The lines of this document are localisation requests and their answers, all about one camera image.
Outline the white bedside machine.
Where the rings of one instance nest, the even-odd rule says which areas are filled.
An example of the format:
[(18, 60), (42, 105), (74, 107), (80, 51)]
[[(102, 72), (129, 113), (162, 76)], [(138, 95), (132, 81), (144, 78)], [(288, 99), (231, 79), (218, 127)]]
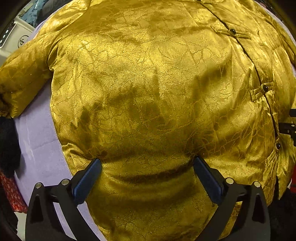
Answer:
[(11, 53), (19, 49), (29, 38), (34, 27), (18, 16), (1, 34), (0, 63), (5, 62)]

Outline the golden silk padded jacket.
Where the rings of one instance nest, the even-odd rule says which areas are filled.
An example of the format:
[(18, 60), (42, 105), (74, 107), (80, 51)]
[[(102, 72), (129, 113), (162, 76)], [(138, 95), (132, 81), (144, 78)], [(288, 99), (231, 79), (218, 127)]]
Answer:
[(262, 184), (292, 179), (295, 42), (255, 1), (72, 1), (1, 66), (1, 116), (47, 83), (72, 174), (107, 240), (193, 240), (215, 211), (191, 166)]

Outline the red patterned cloth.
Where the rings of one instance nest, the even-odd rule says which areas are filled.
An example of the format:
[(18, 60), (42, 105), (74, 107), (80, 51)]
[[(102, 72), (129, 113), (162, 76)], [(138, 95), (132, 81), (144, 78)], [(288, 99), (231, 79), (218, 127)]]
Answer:
[(28, 206), (25, 203), (19, 188), (16, 184), (15, 178), (8, 178), (1, 171), (1, 185), (4, 188), (6, 198), (8, 199), (9, 204), (14, 212), (27, 213)]

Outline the purple floral bed quilt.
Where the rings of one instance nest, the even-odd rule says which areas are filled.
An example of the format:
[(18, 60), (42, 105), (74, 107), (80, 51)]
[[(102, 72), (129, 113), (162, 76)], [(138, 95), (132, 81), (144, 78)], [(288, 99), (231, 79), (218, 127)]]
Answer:
[(15, 179), (26, 203), (37, 182), (57, 185), (72, 174), (62, 153), (50, 111), (51, 83), (47, 82), (24, 112), (15, 119), (21, 149)]

